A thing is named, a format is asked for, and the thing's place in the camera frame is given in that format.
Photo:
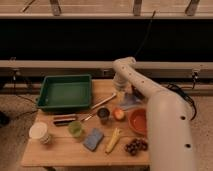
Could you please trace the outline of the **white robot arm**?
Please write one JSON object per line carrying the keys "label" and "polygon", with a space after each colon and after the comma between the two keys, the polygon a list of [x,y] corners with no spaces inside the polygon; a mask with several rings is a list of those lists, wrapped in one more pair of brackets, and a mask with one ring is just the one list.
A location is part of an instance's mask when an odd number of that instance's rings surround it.
{"label": "white robot arm", "polygon": [[135,70],[134,57],[113,62],[114,86],[132,84],[147,99],[150,171],[197,171],[189,124],[190,105],[177,93]]}

